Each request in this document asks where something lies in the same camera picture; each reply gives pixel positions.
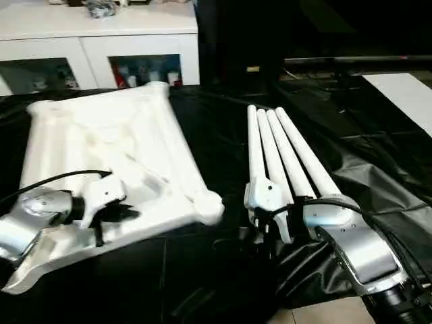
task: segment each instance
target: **black cable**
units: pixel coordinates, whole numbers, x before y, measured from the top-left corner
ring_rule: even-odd
[[[383,235],[387,238],[389,243],[391,244],[391,247],[397,254],[402,266],[406,270],[406,272],[409,274],[411,279],[413,280],[415,286],[420,290],[423,291],[424,288],[420,282],[420,280],[417,278],[414,269],[411,267],[409,260],[405,257],[404,253],[401,251],[398,244],[410,255],[412,260],[416,263],[417,267],[420,269],[420,271],[426,276],[427,280],[432,283],[432,275],[421,265],[420,261],[415,257],[414,253],[411,251],[409,247],[403,241],[392,231],[388,230],[385,226],[380,224],[377,220],[373,218],[372,215],[362,211],[358,207],[352,206],[351,204],[348,204],[346,202],[342,201],[336,201],[336,200],[330,200],[330,199],[317,199],[317,200],[305,200],[303,202],[304,205],[333,205],[333,206],[339,206],[343,208],[350,209],[352,211],[355,211],[359,214],[361,214],[364,217],[364,220],[366,222],[369,221],[371,223],[370,225],[373,225],[373,227],[378,228]],[[293,208],[293,205],[287,205],[280,209],[277,209],[275,211],[272,211],[270,216],[274,217],[277,214],[284,212],[284,211],[290,211]]]
[[[0,204],[3,204],[5,201],[7,201],[10,198],[13,198],[15,196],[19,196],[20,194],[23,194],[24,192],[27,192],[29,190],[35,189],[39,186],[43,186],[44,184],[48,184],[49,182],[58,180],[58,179],[62,179],[62,178],[66,178],[69,176],[76,176],[78,174],[94,174],[97,173],[99,174],[102,178],[106,177],[108,175],[111,174],[110,171],[102,171],[102,170],[80,170],[80,171],[73,171],[73,172],[67,172],[67,173],[63,173],[63,174],[59,174],[59,175],[55,175],[53,177],[50,177],[48,179],[39,181],[35,184],[31,184],[27,187],[21,188],[15,192],[12,192],[11,194],[7,195],[6,197],[3,197],[2,199],[0,199]]]

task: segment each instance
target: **white cabinet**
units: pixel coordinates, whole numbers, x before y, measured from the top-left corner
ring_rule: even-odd
[[[0,95],[26,93],[35,78],[48,86],[64,85],[58,74],[71,71],[81,89],[97,88],[80,41],[76,37],[3,40],[0,42]]]
[[[100,20],[85,7],[12,3],[0,22],[0,95],[30,92],[38,78],[62,88],[65,74],[80,89],[117,88],[127,75],[138,85],[168,74],[199,84],[192,3],[131,6]]]

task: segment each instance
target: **black wrinkled fabric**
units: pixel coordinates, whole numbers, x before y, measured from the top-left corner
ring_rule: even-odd
[[[8,119],[0,117],[2,196],[20,179],[30,118],[19,111],[36,100],[90,93],[0,101],[2,113],[18,111],[17,122],[3,125]],[[223,198],[222,222],[175,229],[54,271],[25,294],[1,294],[6,323],[265,323],[281,307],[354,295],[324,242],[296,238],[288,246],[276,240],[274,263],[257,257],[257,237],[243,207],[251,103],[285,107],[342,192],[432,269],[431,139],[362,78],[279,83],[266,93],[190,86],[170,95],[207,186]],[[7,140],[11,136],[20,140]]]

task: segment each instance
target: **white countertop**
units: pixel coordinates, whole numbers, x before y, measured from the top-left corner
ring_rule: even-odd
[[[134,5],[101,19],[90,17],[85,7],[50,5],[47,0],[0,5],[0,41],[196,33],[198,26],[191,2]]]

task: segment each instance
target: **white cylindrical rod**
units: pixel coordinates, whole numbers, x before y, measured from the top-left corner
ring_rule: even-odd
[[[275,137],[277,148],[279,149],[283,164],[285,165],[286,173],[288,174],[288,178],[290,179],[294,189],[294,193],[296,196],[309,196],[316,198],[312,186],[309,183],[300,162],[297,160],[296,153],[294,152],[288,137],[286,137],[275,112],[269,110],[267,112],[267,117],[269,119],[271,131]]]
[[[285,204],[292,204],[294,199],[291,195],[290,185],[286,179],[284,166],[282,165],[279,152],[277,151],[275,139],[271,133],[269,121],[264,109],[259,109],[256,112],[258,116],[259,132],[261,134],[261,140],[263,142],[265,162],[267,169],[269,170],[269,178],[271,181],[279,184],[282,194],[283,202]]]
[[[288,117],[285,110],[281,107],[276,109],[277,117],[281,122],[292,146],[296,149],[296,152],[303,162],[304,167],[309,173],[312,181],[318,188],[321,196],[327,196],[330,194],[341,194],[338,186],[336,186],[333,179],[331,179],[327,170],[323,167],[317,156],[312,151],[302,134],[298,131],[292,120]]]
[[[256,177],[265,178],[263,150],[259,136],[257,108],[248,106],[248,141],[249,141],[249,176],[250,181]]]

